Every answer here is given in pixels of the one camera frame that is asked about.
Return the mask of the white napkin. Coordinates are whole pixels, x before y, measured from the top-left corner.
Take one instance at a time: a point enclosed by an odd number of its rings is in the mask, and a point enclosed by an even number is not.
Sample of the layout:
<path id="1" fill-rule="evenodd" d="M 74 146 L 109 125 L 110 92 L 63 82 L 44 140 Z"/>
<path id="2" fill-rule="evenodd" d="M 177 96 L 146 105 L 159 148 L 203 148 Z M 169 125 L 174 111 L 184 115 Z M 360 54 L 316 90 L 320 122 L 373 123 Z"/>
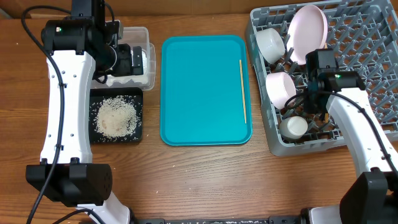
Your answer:
<path id="1" fill-rule="evenodd" d="M 147 55 L 146 51 L 142 50 L 142 62 L 143 62 L 143 74 L 142 75 L 131 75 L 126 77 L 114 77 L 108 75 L 106 82 L 107 86 L 112 86 L 114 83 L 127 84 L 133 83 L 135 86 L 147 86 L 150 84 L 149 75 L 147 71 Z"/>

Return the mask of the white cup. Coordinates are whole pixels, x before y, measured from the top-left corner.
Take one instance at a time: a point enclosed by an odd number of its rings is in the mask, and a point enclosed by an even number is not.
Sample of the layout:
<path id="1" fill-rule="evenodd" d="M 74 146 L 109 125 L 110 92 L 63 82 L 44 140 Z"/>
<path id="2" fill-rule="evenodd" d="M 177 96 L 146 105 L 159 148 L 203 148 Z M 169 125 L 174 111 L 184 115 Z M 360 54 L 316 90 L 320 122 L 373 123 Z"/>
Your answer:
<path id="1" fill-rule="evenodd" d="M 280 135 L 287 140 L 300 139 L 308 129 L 307 121 L 300 116 L 283 119 L 279 125 Z"/>

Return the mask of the pink bowl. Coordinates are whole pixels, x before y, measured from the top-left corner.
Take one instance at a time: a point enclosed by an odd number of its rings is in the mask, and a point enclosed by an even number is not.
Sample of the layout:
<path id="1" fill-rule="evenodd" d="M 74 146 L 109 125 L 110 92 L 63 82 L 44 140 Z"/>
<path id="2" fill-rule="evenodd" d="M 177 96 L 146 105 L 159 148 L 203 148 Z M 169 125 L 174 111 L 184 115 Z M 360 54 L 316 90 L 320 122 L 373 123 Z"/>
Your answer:
<path id="1" fill-rule="evenodd" d="M 271 103 L 279 110 L 284 108 L 289 98 L 296 95 L 294 81 L 285 72 L 268 74 L 266 90 Z"/>

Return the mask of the large pink plate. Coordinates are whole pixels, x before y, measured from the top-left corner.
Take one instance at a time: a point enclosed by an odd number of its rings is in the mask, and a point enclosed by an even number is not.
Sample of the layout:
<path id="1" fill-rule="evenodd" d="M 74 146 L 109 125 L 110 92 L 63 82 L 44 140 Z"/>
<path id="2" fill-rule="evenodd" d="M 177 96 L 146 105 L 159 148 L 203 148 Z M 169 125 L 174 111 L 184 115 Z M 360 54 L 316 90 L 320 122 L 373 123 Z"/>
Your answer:
<path id="1" fill-rule="evenodd" d="M 294 15 L 287 34 L 287 50 L 293 49 L 291 61 L 305 65 L 306 54 L 322 49 L 326 43 L 328 23 L 326 15 L 315 5 L 306 5 Z"/>

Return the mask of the grey bowl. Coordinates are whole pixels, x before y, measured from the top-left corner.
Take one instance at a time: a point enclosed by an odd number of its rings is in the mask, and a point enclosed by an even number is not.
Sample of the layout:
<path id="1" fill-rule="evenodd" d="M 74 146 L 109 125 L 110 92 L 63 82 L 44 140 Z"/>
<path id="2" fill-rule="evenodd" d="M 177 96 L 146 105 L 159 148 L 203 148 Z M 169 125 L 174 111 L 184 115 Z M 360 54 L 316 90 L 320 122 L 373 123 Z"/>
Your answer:
<path id="1" fill-rule="evenodd" d="M 282 37 L 273 28 L 258 31 L 256 42 L 260 53 L 268 64 L 275 63 L 285 54 Z"/>

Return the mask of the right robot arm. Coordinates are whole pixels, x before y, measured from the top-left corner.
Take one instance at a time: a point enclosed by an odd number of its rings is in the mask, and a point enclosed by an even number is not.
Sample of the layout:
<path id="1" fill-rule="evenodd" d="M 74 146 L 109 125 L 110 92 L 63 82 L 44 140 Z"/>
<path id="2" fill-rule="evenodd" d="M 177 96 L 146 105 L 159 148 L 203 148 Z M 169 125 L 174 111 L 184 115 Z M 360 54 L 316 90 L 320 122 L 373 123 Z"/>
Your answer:
<path id="1" fill-rule="evenodd" d="M 353 158 L 357 179 L 338 205 L 308 210 L 309 223 L 397 223 L 397 151 L 377 121 L 357 72 L 308 72 L 306 99 L 328 113 Z"/>

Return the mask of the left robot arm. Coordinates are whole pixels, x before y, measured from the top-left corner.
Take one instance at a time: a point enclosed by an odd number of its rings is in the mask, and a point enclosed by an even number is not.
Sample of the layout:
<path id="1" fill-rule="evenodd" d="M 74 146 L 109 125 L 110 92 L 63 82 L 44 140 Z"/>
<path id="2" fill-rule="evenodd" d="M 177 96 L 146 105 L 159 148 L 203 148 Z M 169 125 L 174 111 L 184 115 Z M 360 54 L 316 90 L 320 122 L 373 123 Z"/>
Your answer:
<path id="1" fill-rule="evenodd" d="M 123 27 L 106 21 L 104 1 L 73 1 L 50 20 L 35 44 L 45 54 L 50 95 L 47 135 L 37 165 L 25 177 L 48 198 L 85 213 L 96 223 L 135 223 L 133 211 L 112 191 L 108 164 L 95 164 L 89 142 L 91 82 L 144 74 L 142 50 L 121 42 Z"/>

